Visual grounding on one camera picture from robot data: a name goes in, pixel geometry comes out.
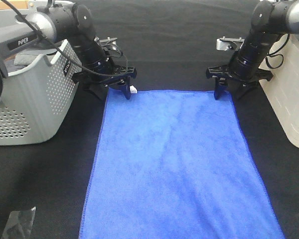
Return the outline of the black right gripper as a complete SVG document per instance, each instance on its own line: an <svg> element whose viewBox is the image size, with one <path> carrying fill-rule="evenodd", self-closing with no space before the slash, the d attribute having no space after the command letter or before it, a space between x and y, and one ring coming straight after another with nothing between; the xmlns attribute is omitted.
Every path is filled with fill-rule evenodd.
<svg viewBox="0 0 299 239"><path fill-rule="evenodd" d="M267 80L268 82L273 78L273 74L269 70L258 68L250 77L238 76L231 72L228 65L217 67L209 67L206 70L206 77L215 78L214 99L218 100L228 87L227 80L237 81L233 84L234 100L239 101L245 95L258 89L260 80Z"/></svg>

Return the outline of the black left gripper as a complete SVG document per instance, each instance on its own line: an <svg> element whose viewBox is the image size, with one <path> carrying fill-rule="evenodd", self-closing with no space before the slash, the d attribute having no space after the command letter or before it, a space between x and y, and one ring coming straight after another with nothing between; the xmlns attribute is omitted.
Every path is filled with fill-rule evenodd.
<svg viewBox="0 0 299 239"><path fill-rule="evenodd" d="M95 96L100 101L105 101L108 93L108 86L123 93L125 98L131 98L131 78L136 78L135 67L123 67L115 65L114 73L100 73L92 69L83 68L81 72L74 73L72 81L83 85L83 90Z"/></svg>

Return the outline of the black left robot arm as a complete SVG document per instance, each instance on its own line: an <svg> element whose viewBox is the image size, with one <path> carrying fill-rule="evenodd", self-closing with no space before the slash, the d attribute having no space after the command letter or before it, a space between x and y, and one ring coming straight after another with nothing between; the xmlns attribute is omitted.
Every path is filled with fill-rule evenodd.
<svg viewBox="0 0 299 239"><path fill-rule="evenodd" d="M22 15L10 2L4 1L21 18L21 23L0 28L0 97L3 79L8 77L4 60L40 42L47 42L68 62L81 68L73 75L74 83L83 82L85 90L102 98L105 87L114 86L126 99L131 97L130 80L137 70L115 64L124 57L115 38L100 40L93 17L83 4L56 4L53 0L37 7L34 13Z"/></svg>

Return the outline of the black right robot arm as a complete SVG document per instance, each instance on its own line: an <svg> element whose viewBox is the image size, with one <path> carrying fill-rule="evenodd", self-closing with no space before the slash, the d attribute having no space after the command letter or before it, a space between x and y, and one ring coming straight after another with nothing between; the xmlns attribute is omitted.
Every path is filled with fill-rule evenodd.
<svg viewBox="0 0 299 239"><path fill-rule="evenodd" d="M257 88L260 80L270 81L273 67L263 70L259 66L268 57L278 56L277 51L270 52L274 43L283 35L292 34L299 34L299 0L260 1L253 11L251 29L245 39L217 39L217 49L234 53L228 64L206 70L206 77L215 80L214 98L219 99L224 94L228 80L240 84L237 99Z"/></svg>

